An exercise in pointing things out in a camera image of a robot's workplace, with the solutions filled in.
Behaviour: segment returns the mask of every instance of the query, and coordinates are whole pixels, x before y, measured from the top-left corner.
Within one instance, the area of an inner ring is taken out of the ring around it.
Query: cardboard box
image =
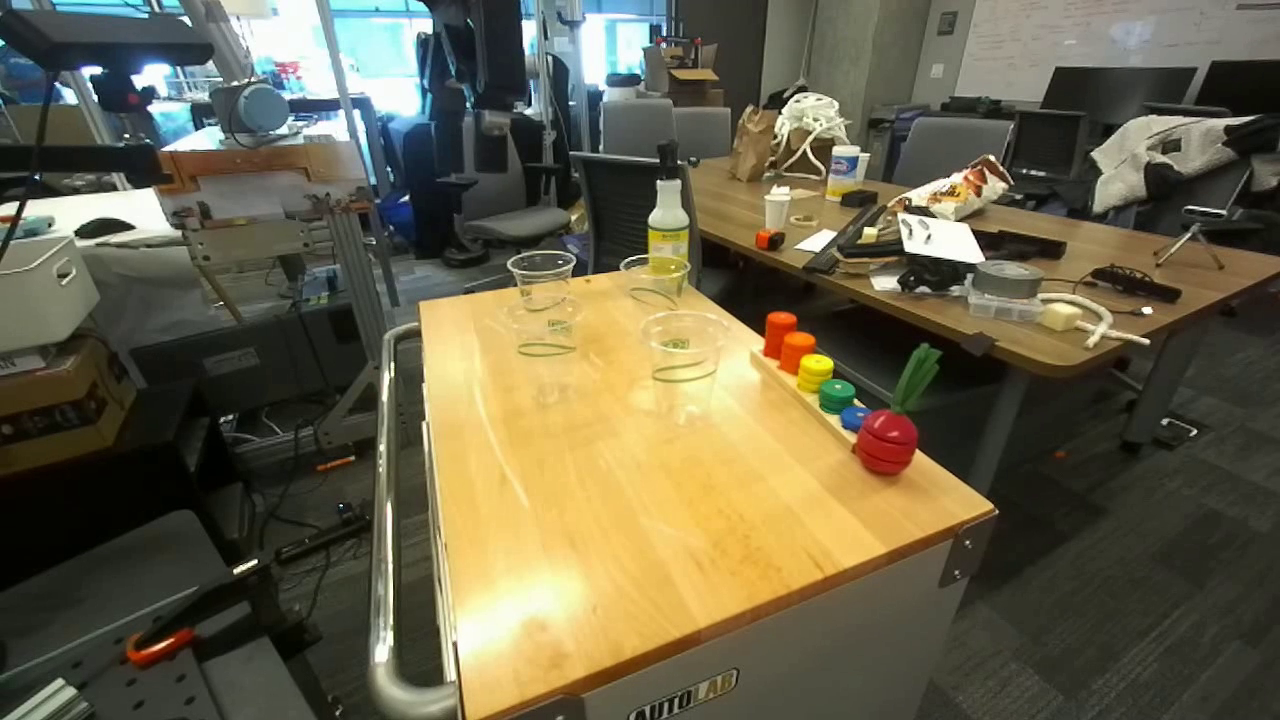
[[[70,334],[56,365],[0,378],[0,476],[99,451],[134,389],[99,334]]]
[[[718,72],[716,72],[716,44],[643,49],[643,86],[673,97],[673,103],[722,103]]]

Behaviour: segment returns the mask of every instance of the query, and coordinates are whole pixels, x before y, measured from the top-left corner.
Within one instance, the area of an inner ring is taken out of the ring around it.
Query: curved desk
[[[696,198],[699,239],[718,244],[750,264],[805,274],[809,250],[797,247],[797,235],[784,244],[784,250],[754,250],[750,244],[758,227],[764,184],[739,184],[729,175],[729,159],[704,159],[692,172],[692,198]],[[811,208],[799,208],[799,211],[811,211],[811,220],[828,227],[839,227],[852,215],[852,211],[839,211],[837,202],[825,202],[819,195],[811,198]],[[1036,259],[1036,268],[1045,268],[1045,274],[1059,284],[1077,284],[1098,264],[1129,264],[1129,268],[1152,271],[1163,284],[1184,287],[1176,303],[1156,303],[1156,317],[1122,317],[1119,322],[1129,331],[1145,331],[1160,339],[1156,367],[1122,427],[1129,444],[1152,439],[1184,367],[1191,365],[1195,331],[1184,331],[1184,327],[1191,327],[1191,318],[1199,318],[1202,311],[1280,274],[1280,257],[1258,257],[1241,247],[1216,247],[1223,259],[1223,271],[1202,257],[1202,247],[1184,247],[1163,268],[1156,268],[1152,250],[1167,247],[1171,235],[1045,215],[1022,208],[1000,208],[1000,202],[972,215],[972,227],[1004,227],[1004,233],[1063,239],[1068,250],[1059,259]],[[852,303],[875,307],[892,318],[905,318],[952,343],[966,343],[977,334],[989,343],[989,356],[1004,365],[1004,385],[989,413],[989,425],[980,427],[980,447],[966,468],[966,481],[977,486],[985,486],[1000,468],[1029,375],[1070,378],[1070,375],[1106,367],[1129,347],[1119,339],[1098,339],[1097,347],[1082,347],[1077,331],[1046,331],[1032,322],[972,317],[963,300],[875,291],[869,281],[869,264],[859,259],[839,264],[839,271],[831,274],[805,274],[805,281],[825,284],[846,297]],[[1140,303],[1105,287],[1077,287],[1077,291],[1110,307]]]
[[[722,322],[722,361],[679,418],[649,378],[649,311],[610,274],[574,303],[560,361],[516,356],[516,291],[418,303],[464,715],[912,715],[963,590],[948,557],[995,508],[922,451],[869,476],[696,291],[679,303]]]

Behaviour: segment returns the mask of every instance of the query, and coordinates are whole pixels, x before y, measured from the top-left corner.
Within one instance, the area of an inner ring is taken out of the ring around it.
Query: box
[[[0,476],[99,451],[134,389],[99,334],[70,334],[56,365],[0,378]]]
[[[0,259],[0,356],[66,339],[97,300],[74,239],[8,244]]]
[[[643,49],[643,86],[673,97],[673,103],[722,103],[718,76],[716,76],[716,44]]]

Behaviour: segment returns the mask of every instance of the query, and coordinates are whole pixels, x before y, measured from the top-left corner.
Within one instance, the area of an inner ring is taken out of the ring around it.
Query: floor
[[[501,268],[464,281],[431,264],[403,268],[403,300],[503,281]],[[1209,318],[1176,401],[1184,418],[1202,425],[1195,439],[1129,451],[1114,444],[1119,416],[1097,416],[995,476],[1000,533],[921,702],[922,720],[1280,715],[1277,351],[1280,287],[1263,287]],[[418,501],[415,459],[403,444],[408,501]],[[367,508],[367,455],[291,476],[248,492],[263,550]],[[235,518],[241,486],[218,508]],[[425,549],[418,535],[425,518],[408,511],[403,549]],[[428,605],[425,577],[408,577],[403,590]],[[381,715],[364,683],[367,535],[285,567],[281,601],[313,624],[291,666],[320,715]],[[428,612],[403,620],[428,636]],[[403,666],[431,678],[440,654],[408,644]]]

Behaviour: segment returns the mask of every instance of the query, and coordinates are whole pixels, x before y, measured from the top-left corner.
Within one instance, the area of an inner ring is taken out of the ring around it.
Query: toy apple
[[[852,455],[873,472],[873,476],[897,476],[912,465],[921,447],[921,427],[912,416],[875,408],[869,413],[862,427],[855,430]]]

